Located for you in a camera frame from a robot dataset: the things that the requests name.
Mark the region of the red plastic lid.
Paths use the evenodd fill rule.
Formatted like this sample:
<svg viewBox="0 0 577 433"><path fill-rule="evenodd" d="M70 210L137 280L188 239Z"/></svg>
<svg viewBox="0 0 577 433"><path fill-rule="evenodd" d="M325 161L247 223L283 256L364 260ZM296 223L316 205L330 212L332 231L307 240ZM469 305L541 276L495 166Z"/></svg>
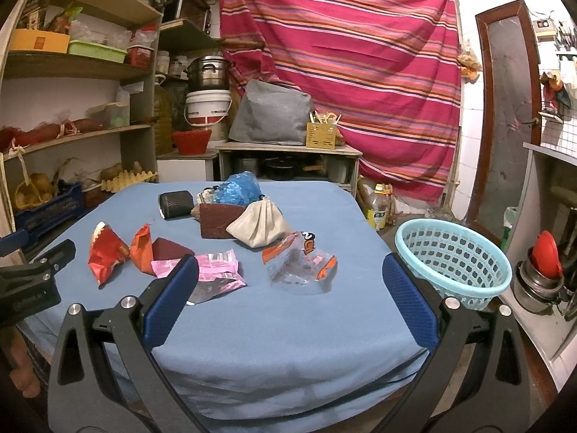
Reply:
<svg viewBox="0 0 577 433"><path fill-rule="evenodd" d="M552 234L542 231L530 251L530 260L536 270L544 277L555 280L562 277L559 251Z"/></svg>

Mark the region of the blue plastic bag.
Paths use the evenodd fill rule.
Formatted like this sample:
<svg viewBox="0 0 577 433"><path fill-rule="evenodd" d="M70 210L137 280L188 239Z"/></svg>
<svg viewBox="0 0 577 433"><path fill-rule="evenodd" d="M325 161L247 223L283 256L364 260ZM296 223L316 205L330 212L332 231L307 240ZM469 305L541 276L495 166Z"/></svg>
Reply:
<svg viewBox="0 0 577 433"><path fill-rule="evenodd" d="M263 197L257 178L250 171L231 175L216 187L214 204L232 204L247 207Z"/></svg>

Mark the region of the red striped hanging cloth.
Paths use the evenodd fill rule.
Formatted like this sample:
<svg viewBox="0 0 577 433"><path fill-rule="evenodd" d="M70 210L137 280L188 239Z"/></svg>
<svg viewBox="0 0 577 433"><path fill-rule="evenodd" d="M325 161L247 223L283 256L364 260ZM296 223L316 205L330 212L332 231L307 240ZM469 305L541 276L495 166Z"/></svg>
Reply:
<svg viewBox="0 0 577 433"><path fill-rule="evenodd" d="M459 137L455 0L220 0L238 90L297 88L335 113L361 173L436 202Z"/></svg>

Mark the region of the black cylindrical speaker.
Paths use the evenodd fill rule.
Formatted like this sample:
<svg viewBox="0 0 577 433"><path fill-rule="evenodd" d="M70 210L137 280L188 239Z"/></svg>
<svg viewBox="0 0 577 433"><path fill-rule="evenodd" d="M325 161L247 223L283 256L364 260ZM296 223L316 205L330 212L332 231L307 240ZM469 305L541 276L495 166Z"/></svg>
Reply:
<svg viewBox="0 0 577 433"><path fill-rule="evenodd" d="M195 207L193 196L188 191L161 193L158 196L160 216L165 219L190 216Z"/></svg>

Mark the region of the beige cloth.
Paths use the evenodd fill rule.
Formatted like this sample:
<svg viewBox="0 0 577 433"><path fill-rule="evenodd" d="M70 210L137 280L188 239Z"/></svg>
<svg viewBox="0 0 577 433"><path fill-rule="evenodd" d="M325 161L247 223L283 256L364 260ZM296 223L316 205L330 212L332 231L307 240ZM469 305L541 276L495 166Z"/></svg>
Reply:
<svg viewBox="0 0 577 433"><path fill-rule="evenodd" d="M291 227L276 204L262 197L249 204L226 231L246 246L260 248L288 235Z"/></svg>

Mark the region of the yellow egg tray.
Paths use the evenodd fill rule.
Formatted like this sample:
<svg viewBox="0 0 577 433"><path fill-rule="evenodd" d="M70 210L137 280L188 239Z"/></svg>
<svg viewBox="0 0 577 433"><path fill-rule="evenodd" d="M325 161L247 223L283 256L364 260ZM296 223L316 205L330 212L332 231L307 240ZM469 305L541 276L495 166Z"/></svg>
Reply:
<svg viewBox="0 0 577 433"><path fill-rule="evenodd" d="M124 170L113 179L102 181L100 187L103 192L118 193L130 186L151 182L156 178L158 178L158 174L155 172L143 171L134 173L132 171Z"/></svg>

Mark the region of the yellow utensil box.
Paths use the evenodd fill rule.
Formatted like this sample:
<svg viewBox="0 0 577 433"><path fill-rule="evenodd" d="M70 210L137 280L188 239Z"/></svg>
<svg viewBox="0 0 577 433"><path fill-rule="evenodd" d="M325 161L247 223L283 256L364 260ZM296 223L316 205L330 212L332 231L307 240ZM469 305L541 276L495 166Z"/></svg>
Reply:
<svg viewBox="0 0 577 433"><path fill-rule="evenodd" d="M308 148L334 150L343 145L338 130L340 116L330 111L312 110L306 126L306 146Z"/></svg>

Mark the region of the oil bottle yellow label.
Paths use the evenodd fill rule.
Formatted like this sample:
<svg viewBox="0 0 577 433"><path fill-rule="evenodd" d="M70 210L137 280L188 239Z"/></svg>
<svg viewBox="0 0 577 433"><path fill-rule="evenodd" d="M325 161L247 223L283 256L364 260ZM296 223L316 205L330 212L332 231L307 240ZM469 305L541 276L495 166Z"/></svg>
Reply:
<svg viewBox="0 0 577 433"><path fill-rule="evenodd" d="M368 197L367 219L379 231L386 226L391 211L391 190L389 185L376 184Z"/></svg>

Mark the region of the pink foil wrapper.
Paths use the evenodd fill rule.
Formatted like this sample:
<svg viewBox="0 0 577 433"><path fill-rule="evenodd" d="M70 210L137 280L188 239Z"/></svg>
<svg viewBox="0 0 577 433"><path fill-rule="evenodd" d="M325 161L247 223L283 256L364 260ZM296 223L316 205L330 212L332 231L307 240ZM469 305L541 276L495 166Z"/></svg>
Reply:
<svg viewBox="0 0 577 433"><path fill-rule="evenodd" d="M246 281L239 273L239 261L232 249L199 255L178 252L176 257L155 257L150 263L151 274L159 278L167 277L183 256L194 256L199 264L199 281L187 300L189 306L246 287Z"/></svg>

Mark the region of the red woven basket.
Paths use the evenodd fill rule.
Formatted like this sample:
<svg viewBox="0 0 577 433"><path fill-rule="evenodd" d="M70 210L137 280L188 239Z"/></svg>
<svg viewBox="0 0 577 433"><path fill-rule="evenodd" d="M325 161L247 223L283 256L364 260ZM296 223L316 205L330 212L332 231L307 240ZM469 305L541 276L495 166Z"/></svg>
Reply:
<svg viewBox="0 0 577 433"><path fill-rule="evenodd" d="M210 140L210 130L177 131L171 139L181 156L200 156L206 152Z"/></svg>

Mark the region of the light blue tablecloth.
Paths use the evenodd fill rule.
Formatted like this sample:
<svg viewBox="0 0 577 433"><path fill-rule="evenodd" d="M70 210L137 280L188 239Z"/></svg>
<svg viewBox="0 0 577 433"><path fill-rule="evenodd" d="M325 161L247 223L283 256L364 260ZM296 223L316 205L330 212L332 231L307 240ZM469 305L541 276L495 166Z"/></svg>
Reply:
<svg viewBox="0 0 577 433"><path fill-rule="evenodd" d="M426 359L382 280L388 246L352 195L325 182L261 187L296 231L313 233L338 267L325 293L273 284L257 250L206 240L191 219L166 221L158 198L175 184L138 184L66 231L76 254L56 276L62 301L21 325L52 354L67 309L113 307L139 295L150 277L125 263L99 287L88 267L93 230L106 223L125 241L149 225L196 254L232 250L245 286L186 307L154 358L188 407L213 432L310 432L372 408L411 382Z"/></svg>

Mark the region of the clear orange plastic wrapper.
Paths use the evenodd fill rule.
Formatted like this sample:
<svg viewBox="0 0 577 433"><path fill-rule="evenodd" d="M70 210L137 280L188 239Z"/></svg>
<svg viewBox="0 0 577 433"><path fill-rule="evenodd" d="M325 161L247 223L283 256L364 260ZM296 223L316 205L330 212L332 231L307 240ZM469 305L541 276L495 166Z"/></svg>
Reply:
<svg viewBox="0 0 577 433"><path fill-rule="evenodd" d="M338 269L338 258L318 248L310 232L289 233L261 258L273 287L294 295L330 292Z"/></svg>

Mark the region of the wooden shelf unit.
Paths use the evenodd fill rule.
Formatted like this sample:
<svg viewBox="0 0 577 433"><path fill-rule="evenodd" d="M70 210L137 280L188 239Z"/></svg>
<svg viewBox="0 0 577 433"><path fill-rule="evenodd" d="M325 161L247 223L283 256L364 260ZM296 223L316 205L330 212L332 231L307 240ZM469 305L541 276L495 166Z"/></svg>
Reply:
<svg viewBox="0 0 577 433"><path fill-rule="evenodd" d="M154 171L159 139L154 70L168 0L1 0L1 231L17 213L115 172ZM123 64L10 51L16 29L127 51Z"/></svg>

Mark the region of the red chip bag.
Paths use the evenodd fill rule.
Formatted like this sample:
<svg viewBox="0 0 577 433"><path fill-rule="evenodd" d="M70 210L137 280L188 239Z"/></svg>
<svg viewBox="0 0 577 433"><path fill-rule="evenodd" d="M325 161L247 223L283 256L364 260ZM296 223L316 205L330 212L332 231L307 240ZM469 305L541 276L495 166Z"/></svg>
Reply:
<svg viewBox="0 0 577 433"><path fill-rule="evenodd" d="M114 268L129 258L129 247L106 223L97 224L91 237L88 267L98 287L107 284Z"/></svg>

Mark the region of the small maroon scouring pad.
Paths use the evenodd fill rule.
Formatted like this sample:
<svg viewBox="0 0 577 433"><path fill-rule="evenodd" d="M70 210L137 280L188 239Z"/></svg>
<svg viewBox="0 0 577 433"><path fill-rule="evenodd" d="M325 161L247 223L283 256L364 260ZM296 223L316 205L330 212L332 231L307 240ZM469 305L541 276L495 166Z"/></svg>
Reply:
<svg viewBox="0 0 577 433"><path fill-rule="evenodd" d="M187 255L194 256L195 252L172 240L158 237L153 242L153 257L155 261L181 259Z"/></svg>

